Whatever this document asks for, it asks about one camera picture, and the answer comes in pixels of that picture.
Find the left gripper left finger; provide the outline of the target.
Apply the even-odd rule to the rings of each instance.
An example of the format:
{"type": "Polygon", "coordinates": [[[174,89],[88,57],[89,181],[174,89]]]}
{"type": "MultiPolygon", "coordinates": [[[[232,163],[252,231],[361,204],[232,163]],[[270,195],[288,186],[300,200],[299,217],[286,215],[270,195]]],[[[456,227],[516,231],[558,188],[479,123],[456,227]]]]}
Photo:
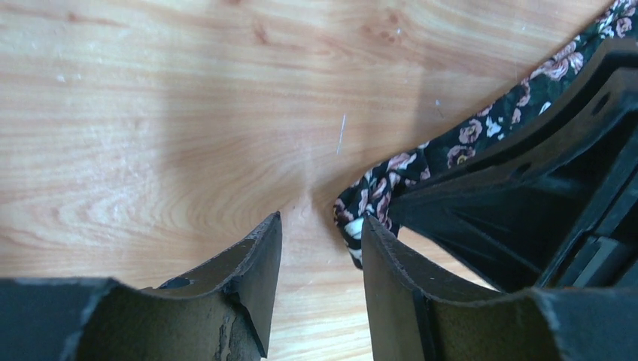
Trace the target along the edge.
{"type": "Polygon", "coordinates": [[[159,287],[116,278],[2,278],[3,360],[260,360],[281,261],[281,215],[159,287]]]}

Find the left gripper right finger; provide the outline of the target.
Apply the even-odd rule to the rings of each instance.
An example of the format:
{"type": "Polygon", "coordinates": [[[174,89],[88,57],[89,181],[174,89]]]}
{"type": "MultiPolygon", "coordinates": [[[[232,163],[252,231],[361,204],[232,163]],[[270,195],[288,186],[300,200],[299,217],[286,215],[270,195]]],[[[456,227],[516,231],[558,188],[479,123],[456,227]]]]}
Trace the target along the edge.
{"type": "Polygon", "coordinates": [[[363,277],[376,360],[635,360],[634,287],[500,293],[399,241],[372,216],[363,277]]]}

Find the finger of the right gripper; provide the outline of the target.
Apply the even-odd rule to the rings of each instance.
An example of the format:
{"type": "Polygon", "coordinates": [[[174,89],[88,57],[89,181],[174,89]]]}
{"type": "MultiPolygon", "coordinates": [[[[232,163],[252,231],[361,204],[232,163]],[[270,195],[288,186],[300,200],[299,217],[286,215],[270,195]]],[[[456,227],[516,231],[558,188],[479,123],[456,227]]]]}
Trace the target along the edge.
{"type": "Polygon", "coordinates": [[[548,110],[389,215],[503,292],[636,286],[636,40],[603,41],[548,110]]]}

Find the black pink rose tie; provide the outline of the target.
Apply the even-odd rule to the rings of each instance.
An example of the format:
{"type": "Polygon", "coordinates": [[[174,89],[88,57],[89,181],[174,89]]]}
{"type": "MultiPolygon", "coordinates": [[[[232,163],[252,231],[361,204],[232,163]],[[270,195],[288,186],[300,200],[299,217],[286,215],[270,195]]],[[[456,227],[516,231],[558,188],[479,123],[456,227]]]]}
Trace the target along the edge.
{"type": "Polygon", "coordinates": [[[354,266],[363,267],[361,234],[370,214],[397,234],[400,225],[387,215],[390,201],[410,186],[463,164],[517,132],[552,108],[575,82],[607,38],[637,36],[637,3],[612,4],[555,55],[522,78],[507,93],[452,129],[369,169],[339,194],[333,221],[354,266]]]}

